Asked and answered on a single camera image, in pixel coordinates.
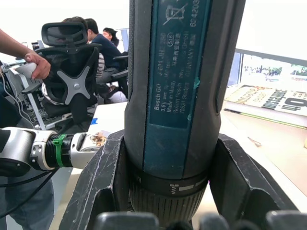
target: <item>striped shirt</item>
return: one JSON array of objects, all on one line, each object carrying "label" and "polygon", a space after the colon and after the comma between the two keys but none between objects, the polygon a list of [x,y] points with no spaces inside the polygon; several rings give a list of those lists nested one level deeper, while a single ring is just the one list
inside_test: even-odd
[{"label": "striped shirt", "polygon": [[[100,78],[102,77],[102,73],[104,72],[104,69],[105,69],[105,59],[104,59],[104,56],[99,53],[99,59],[98,59],[98,67],[97,67],[97,73],[96,73],[96,78]],[[54,105],[58,105],[58,104],[64,104],[64,103],[59,103],[59,102],[55,102],[53,101],[49,96],[48,96],[48,93],[47,93],[47,88],[46,88],[46,85],[44,83],[42,83],[42,94],[43,96],[52,104]]]}]

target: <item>black hair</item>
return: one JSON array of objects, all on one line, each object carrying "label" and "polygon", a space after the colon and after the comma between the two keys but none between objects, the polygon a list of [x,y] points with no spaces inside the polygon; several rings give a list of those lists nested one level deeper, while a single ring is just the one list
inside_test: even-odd
[{"label": "black hair", "polygon": [[113,44],[114,44],[115,46],[118,46],[118,44],[119,44],[119,39],[116,37],[117,31],[114,30],[114,29],[112,29],[112,28],[108,28],[108,27],[106,27],[103,31],[106,31],[106,32],[108,32],[109,34],[111,34],[111,35],[112,35],[111,42],[113,42]]},{"label": "black hair", "polygon": [[85,19],[85,22],[87,24],[87,28],[93,31],[94,34],[99,34],[98,26],[96,21],[93,18],[87,18]]},{"label": "black hair", "polygon": [[72,17],[63,20],[64,23],[82,23],[85,26],[86,31],[88,30],[87,23],[82,17]]}]

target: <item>white robotic arm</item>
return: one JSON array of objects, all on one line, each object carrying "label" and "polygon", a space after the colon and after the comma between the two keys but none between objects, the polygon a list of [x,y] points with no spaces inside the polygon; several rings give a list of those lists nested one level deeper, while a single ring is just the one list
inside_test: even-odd
[{"label": "white robotic arm", "polygon": [[0,176],[22,176],[31,167],[42,171],[82,169],[98,150],[80,150],[85,136],[15,127],[0,129]]}]

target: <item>sleeve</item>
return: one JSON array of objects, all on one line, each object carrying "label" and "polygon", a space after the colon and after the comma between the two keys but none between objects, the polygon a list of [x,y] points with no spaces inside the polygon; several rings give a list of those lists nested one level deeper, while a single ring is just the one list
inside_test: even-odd
[{"label": "sleeve", "polygon": [[97,68],[97,73],[96,73],[97,78],[102,77],[102,73],[104,69],[105,69],[105,59],[104,59],[104,56],[101,53],[99,53],[98,68]]}]

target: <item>white wall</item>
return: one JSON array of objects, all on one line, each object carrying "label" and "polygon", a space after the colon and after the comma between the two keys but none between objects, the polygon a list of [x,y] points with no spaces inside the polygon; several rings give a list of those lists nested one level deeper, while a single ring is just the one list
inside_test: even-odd
[{"label": "white wall", "polygon": [[45,23],[80,16],[93,18],[99,30],[129,26],[129,0],[0,0],[0,28],[19,42],[41,39]]},{"label": "white wall", "polygon": [[307,60],[307,0],[246,0],[237,48]]}]

